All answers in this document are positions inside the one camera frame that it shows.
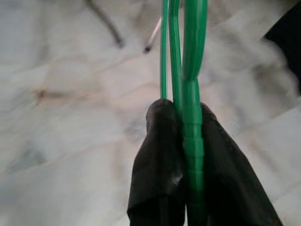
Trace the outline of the marble table red edge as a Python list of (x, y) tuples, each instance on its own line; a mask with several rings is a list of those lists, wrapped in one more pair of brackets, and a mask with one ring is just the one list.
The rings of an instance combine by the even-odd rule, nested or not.
[(99, 17), (99, 19), (104, 23), (108, 31), (111, 33), (112, 37), (114, 38), (117, 46), (119, 48), (123, 48), (125, 46), (125, 41), (113, 23), (113, 21), (110, 19), (110, 17), (105, 13), (105, 11), (99, 7), (94, 0), (84, 0), (87, 4), (87, 6)]

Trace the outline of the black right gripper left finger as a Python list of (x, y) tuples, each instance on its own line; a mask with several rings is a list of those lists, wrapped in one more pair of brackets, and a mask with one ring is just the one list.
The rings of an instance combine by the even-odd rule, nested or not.
[(183, 226), (187, 178), (182, 123), (168, 99), (146, 113), (146, 136), (134, 159), (127, 205), (129, 226)]

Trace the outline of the green plastic hanger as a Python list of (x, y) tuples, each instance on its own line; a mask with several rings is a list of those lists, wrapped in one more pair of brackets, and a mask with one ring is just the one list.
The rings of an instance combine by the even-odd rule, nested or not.
[(207, 0), (184, 1), (184, 42), (180, 46), (180, 0), (162, 0), (160, 40), (160, 96), (167, 97), (166, 45), (170, 46), (173, 102), (183, 122), (183, 147), (187, 163), (188, 226), (206, 226), (204, 140), (198, 73), (206, 36)]

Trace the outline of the silver clothes rack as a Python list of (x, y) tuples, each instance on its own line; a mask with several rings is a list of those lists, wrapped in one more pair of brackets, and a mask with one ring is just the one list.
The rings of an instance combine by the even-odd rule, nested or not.
[(154, 42), (155, 42), (155, 39), (161, 29), (161, 23), (162, 23), (162, 17), (159, 18), (155, 28), (153, 29), (150, 37), (148, 38), (147, 42), (146, 42), (146, 45), (145, 45), (145, 48), (143, 50), (143, 52), (145, 54), (149, 53), (154, 45)]

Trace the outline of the black shirt red trim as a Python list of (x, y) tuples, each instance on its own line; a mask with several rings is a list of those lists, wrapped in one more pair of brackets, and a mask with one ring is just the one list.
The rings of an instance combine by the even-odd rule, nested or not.
[(284, 52), (301, 54), (301, 0), (264, 35)]

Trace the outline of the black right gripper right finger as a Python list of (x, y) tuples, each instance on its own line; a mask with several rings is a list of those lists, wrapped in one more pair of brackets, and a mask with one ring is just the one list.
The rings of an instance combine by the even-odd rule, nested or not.
[(282, 226), (249, 160), (209, 107), (201, 108), (208, 226)]

